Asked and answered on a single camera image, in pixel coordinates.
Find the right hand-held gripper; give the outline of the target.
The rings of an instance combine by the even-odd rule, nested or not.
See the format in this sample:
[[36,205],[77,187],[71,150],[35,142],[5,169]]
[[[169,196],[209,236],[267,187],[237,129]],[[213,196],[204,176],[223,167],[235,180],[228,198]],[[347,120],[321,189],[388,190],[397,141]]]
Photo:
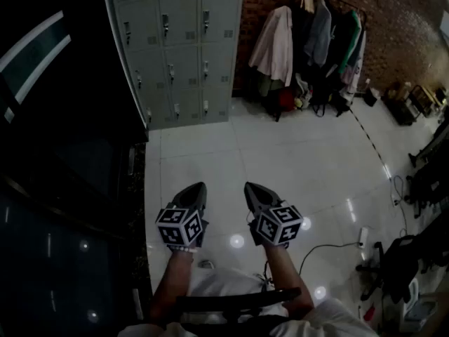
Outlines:
[[281,203],[275,191],[257,183],[245,183],[243,193],[250,211],[265,209],[254,212],[254,219],[248,224],[255,245],[266,243],[288,248],[303,223],[303,217],[296,207],[284,201]]

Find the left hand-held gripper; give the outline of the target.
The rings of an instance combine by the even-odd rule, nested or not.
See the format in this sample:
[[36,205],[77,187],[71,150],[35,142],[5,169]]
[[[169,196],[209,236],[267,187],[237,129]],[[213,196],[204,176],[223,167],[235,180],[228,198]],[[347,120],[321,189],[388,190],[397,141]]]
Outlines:
[[194,183],[173,198],[156,218],[156,230],[168,246],[189,248],[201,247],[209,222],[203,218],[206,208],[207,187],[205,183]]

